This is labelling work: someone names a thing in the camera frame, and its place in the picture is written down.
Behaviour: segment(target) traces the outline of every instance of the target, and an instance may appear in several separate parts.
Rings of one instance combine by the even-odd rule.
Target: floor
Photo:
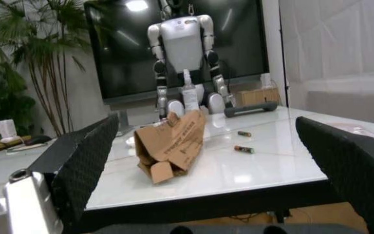
[[[353,207],[347,203],[336,203],[321,206],[311,206],[291,209],[291,217],[285,223],[337,223],[368,233],[366,224],[362,217],[356,214]],[[237,218],[247,218],[249,215],[241,215]],[[241,225],[241,224],[267,224],[276,223],[276,220],[266,214],[261,213],[245,222],[231,217],[206,219],[200,221],[184,222],[183,225]]]

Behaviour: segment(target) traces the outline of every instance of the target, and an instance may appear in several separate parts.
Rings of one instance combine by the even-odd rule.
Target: cardboard box
[[[182,118],[170,113],[167,122],[136,130],[138,167],[153,183],[185,175],[203,145],[205,123],[201,111],[189,112]]]
[[[278,88],[239,91],[236,93],[237,106],[255,105],[267,101],[280,101]]]

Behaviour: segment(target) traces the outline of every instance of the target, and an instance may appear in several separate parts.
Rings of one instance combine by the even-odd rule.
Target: glossy table surface
[[[349,123],[374,132],[374,124],[279,107],[235,118],[207,117],[204,145],[186,176],[153,185],[136,166],[135,150],[116,138],[105,170],[87,210],[177,200],[327,180],[299,140],[295,119],[305,116],[323,123]],[[252,137],[239,136],[246,131]],[[252,147],[254,154],[233,150]],[[0,152],[0,196],[8,176],[28,167],[47,147],[7,154]]]

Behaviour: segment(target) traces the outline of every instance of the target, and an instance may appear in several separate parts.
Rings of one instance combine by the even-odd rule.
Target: crumpled cardboard
[[[206,117],[192,111],[182,118],[171,112],[167,122],[135,131],[138,167],[159,183],[185,175],[200,152]]]

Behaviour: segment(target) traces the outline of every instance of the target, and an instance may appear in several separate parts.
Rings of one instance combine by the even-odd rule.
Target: black monitor
[[[269,72],[262,0],[189,0],[195,15],[214,21],[214,51],[221,60],[225,79]],[[156,83],[147,29],[162,22],[158,0],[104,0],[85,2],[86,18],[102,98],[106,104],[119,99],[155,96]],[[200,79],[211,83],[207,66]],[[168,87],[182,79],[169,72]]]

